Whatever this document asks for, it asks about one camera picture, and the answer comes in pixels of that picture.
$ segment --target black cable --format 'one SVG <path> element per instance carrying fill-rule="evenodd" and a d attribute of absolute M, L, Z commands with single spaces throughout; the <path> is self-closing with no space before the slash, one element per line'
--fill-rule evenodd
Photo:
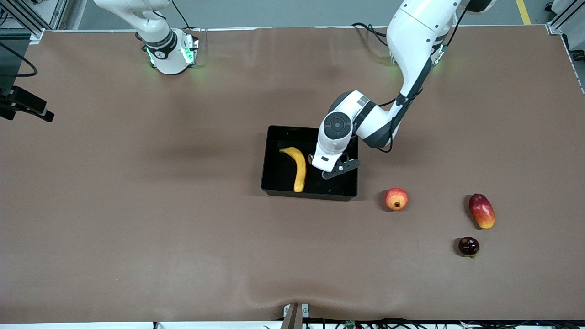
<path fill-rule="evenodd" d="M 8 47 L 7 45 L 3 44 L 2 42 L 0 42 L 0 46 L 3 47 L 4 49 L 8 50 L 9 52 L 13 53 L 16 57 L 23 60 L 26 64 L 28 64 L 30 66 L 30 68 L 33 69 L 33 73 L 15 74 L 13 76 L 10 74 L 0 74 L 1 77 L 16 77 L 16 78 L 18 78 L 18 77 L 33 77 L 33 76 L 36 76 L 37 73 L 39 73 L 37 68 L 33 65 L 33 63 L 29 62 L 28 59 L 22 57 L 19 53 L 15 52 L 14 50 L 12 50 L 12 48 Z"/>
<path fill-rule="evenodd" d="M 516 329 L 517 327 L 521 326 L 521 325 L 525 325 L 530 323 L 530 321 L 524 321 L 518 324 L 513 324 L 513 325 L 508 325 L 506 323 L 499 323 L 496 322 L 495 324 L 492 323 L 482 323 L 479 321 L 469 321 L 467 322 L 467 324 L 472 325 L 472 327 L 469 327 L 470 329 Z M 559 328 L 559 326 L 557 326 L 554 323 L 551 323 L 553 326 L 555 326 L 557 329 L 561 329 Z"/>
<path fill-rule="evenodd" d="M 388 325 L 384 322 L 376 321 L 374 324 L 378 326 L 379 329 L 388 329 Z"/>
<path fill-rule="evenodd" d="M 392 126 L 394 125 L 394 118 L 392 118 L 392 120 L 390 120 L 390 127 L 392 127 Z M 380 152 L 384 152 L 384 153 L 390 153 L 390 151 L 392 151 L 392 144 L 393 144 L 393 142 L 394 142 L 393 134 L 394 134 L 394 132 L 393 132 L 393 131 L 391 131 L 391 132 L 390 132 L 390 148 L 389 148 L 388 150 L 384 150 L 384 149 L 382 149 L 382 148 L 378 148 L 378 150 L 379 150 Z"/>
<path fill-rule="evenodd" d="M 6 20 L 8 19 L 8 13 L 4 11 L 4 8 L 0 9 L 0 19 L 3 19 L 2 23 L 0 23 L 0 26 L 2 26 L 4 23 L 6 23 Z"/>
<path fill-rule="evenodd" d="M 372 26 L 371 24 L 369 24 L 369 25 L 365 25 L 364 23 L 359 23 L 359 22 L 358 22 L 358 23 L 354 23 L 354 24 L 352 24 L 352 26 L 353 26 L 353 27 L 356 27 L 356 26 L 362 26 L 362 27 L 364 27 L 364 28 L 365 28 L 366 30 L 368 30 L 369 32 L 371 32 L 371 33 L 374 33 L 374 35 L 376 36 L 376 39 L 378 39 L 378 41 L 379 41 L 379 42 L 381 42 L 381 43 L 382 43 L 383 45 L 385 45 L 385 46 L 388 46 L 388 44 L 387 44 L 387 43 L 386 43 L 384 40 L 382 40 L 382 39 L 380 38 L 380 37 L 386 37 L 386 34 L 385 34 L 385 33 L 382 33 L 382 32 L 378 32 L 378 31 L 376 31 L 376 30 L 374 29 L 374 26 Z"/>
<path fill-rule="evenodd" d="M 361 27 L 365 28 L 366 30 L 370 31 L 371 33 L 375 33 L 375 34 L 377 34 L 379 36 L 386 37 L 386 33 L 378 32 L 378 31 L 374 30 L 374 27 L 372 26 L 372 24 L 365 25 L 364 23 L 358 22 L 358 23 L 352 24 L 352 26 L 353 27 L 361 26 Z"/>
<path fill-rule="evenodd" d="M 412 100 L 413 100 L 413 99 L 414 99 L 416 96 L 419 96 L 421 92 L 422 92 L 422 87 L 421 87 L 421 89 L 420 89 L 419 91 L 417 91 L 417 93 L 416 93 L 416 94 L 414 94 L 414 95 L 413 95 L 411 98 L 409 98 L 409 100 L 410 100 L 410 101 L 412 101 Z M 392 103 L 392 102 L 393 102 L 393 101 L 395 101 L 395 100 L 396 100 L 396 98 L 395 98 L 395 99 L 393 99 L 393 100 L 391 100 L 391 101 L 389 101 L 388 103 L 384 103 L 384 104 L 381 104 L 381 105 L 379 105 L 379 106 L 380 106 L 380 107 L 382 107 L 382 106 L 386 106 L 386 105 L 388 105 L 388 104 Z M 392 128 L 392 126 L 394 125 L 394 118 L 392 118 L 392 120 L 390 121 L 390 129 L 391 129 L 391 128 Z M 390 151 L 392 151 L 392 145 L 393 145 L 393 141 L 394 141 L 394 138 L 393 138 L 393 136 L 392 136 L 393 134 L 394 134 L 394 132 L 393 132 L 393 131 L 392 131 L 392 132 L 390 132 L 390 148 L 389 148 L 388 150 L 384 150 L 384 149 L 382 149 L 382 148 L 378 148 L 378 150 L 379 150 L 380 152 L 384 152 L 384 153 L 390 153 Z M 408 321 L 408 322 L 407 322 L 407 324 L 412 324 L 412 325 L 416 326 L 417 328 L 418 328 L 419 326 L 421 326 L 422 328 L 426 329 L 426 328 L 425 328 L 423 325 L 420 325 L 420 324 L 418 324 L 418 323 L 414 323 L 414 322 L 412 322 L 412 323 L 411 323 L 410 321 Z"/>
<path fill-rule="evenodd" d="M 166 17 L 164 17 L 163 15 L 161 15 L 161 14 L 157 13 L 156 11 L 152 11 L 152 12 L 153 12 L 155 15 L 157 15 L 158 17 L 160 17 L 160 18 L 162 18 L 162 19 L 164 19 L 164 20 L 167 20 L 167 18 L 166 18 Z"/>
<path fill-rule="evenodd" d="M 396 329 L 398 327 L 404 327 L 406 329 L 411 329 L 407 324 L 415 326 L 417 329 L 427 329 L 424 325 L 412 322 L 410 320 L 406 320 L 403 318 L 385 318 L 383 321 L 386 322 L 386 325 L 389 327 L 389 324 L 396 324 L 395 327 L 392 329 Z"/>
<path fill-rule="evenodd" d="M 380 104 L 380 105 L 378 105 L 378 106 L 379 106 L 379 107 L 382 107 L 382 106 L 390 105 L 390 104 L 392 104 L 392 103 L 393 103 L 395 100 L 396 100 L 396 98 L 395 98 L 395 99 L 393 99 L 393 100 L 391 100 L 391 101 L 389 101 L 389 102 L 385 102 L 384 104 Z"/>
<path fill-rule="evenodd" d="M 179 15 L 181 16 L 181 18 L 183 18 L 183 22 L 185 22 L 185 28 L 186 29 L 192 29 L 193 27 L 191 27 L 189 25 L 189 23 L 187 23 L 187 20 L 185 19 L 185 16 L 183 16 L 183 13 L 181 13 L 181 11 L 179 10 L 179 8 L 177 7 L 177 4 L 175 4 L 175 0 L 172 0 L 173 6 L 175 7 L 175 9 L 177 10 L 177 12 L 179 13 Z"/>
<path fill-rule="evenodd" d="M 455 32 L 457 32 L 457 28 L 459 27 L 459 23 L 461 23 L 461 18 L 463 18 L 463 15 L 465 15 L 466 12 L 467 12 L 467 8 L 465 8 L 465 10 L 461 14 L 461 16 L 459 16 L 459 20 L 457 21 L 457 24 L 455 24 L 455 29 L 453 30 L 453 33 L 451 34 L 451 37 L 449 38 L 449 42 L 447 42 L 447 47 L 449 47 L 449 45 L 451 44 L 451 40 L 453 40 Z"/>

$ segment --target apple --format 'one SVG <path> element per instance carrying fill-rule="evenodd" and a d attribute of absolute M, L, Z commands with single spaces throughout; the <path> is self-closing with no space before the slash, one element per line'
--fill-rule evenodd
<path fill-rule="evenodd" d="M 491 203 L 483 195 L 476 193 L 469 199 L 469 211 L 482 229 L 490 229 L 495 224 L 495 213 Z"/>
<path fill-rule="evenodd" d="M 386 192 L 386 206 L 393 211 L 403 210 L 408 204 L 408 194 L 399 187 L 389 189 Z"/>

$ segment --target table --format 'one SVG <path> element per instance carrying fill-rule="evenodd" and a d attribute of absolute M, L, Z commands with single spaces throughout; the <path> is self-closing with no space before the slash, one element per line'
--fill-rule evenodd
<path fill-rule="evenodd" d="M 55 120 L 0 122 L 1 321 L 585 318 L 585 99 L 544 26 L 460 28 L 359 195 L 260 189 L 269 125 L 317 127 L 401 86 L 354 29 L 209 32 L 199 67 L 152 70 L 133 33 L 52 33 L 18 84 Z M 390 187 L 404 212 L 382 204 Z M 497 223 L 478 231 L 470 194 Z M 455 243 L 471 235 L 477 259 Z"/>

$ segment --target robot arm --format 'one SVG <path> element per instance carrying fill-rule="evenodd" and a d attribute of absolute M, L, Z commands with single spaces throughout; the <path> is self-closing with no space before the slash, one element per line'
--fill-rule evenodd
<path fill-rule="evenodd" d="M 359 91 L 340 95 L 319 127 L 312 165 L 327 173 L 342 170 L 338 159 L 352 133 L 371 148 L 390 144 L 404 114 L 422 90 L 422 83 L 442 55 L 443 41 L 457 8 L 474 5 L 475 12 L 483 12 L 495 1 L 405 0 L 390 21 L 386 35 L 391 57 L 404 79 L 395 102 L 385 111 Z"/>
<path fill-rule="evenodd" d="M 198 40 L 180 29 L 169 27 L 158 13 L 171 0 L 94 0 L 136 29 L 146 45 L 152 65 L 164 74 L 178 74 L 195 64 Z"/>

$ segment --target yellow banana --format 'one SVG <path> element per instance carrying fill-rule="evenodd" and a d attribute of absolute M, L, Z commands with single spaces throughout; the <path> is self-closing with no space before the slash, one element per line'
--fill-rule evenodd
<path fill-rule="evenodd" d="M 307 176 L 307 164 L 305 163 L 305 157 L 297 148 L 284 148 L 278 151 L 280 153 L 288 154 L 297 163 L 297 176 L 294 180 L 294 188 L 292 190 L 295 192 L 302 192 L 305 188 L 305 178 Z"/>

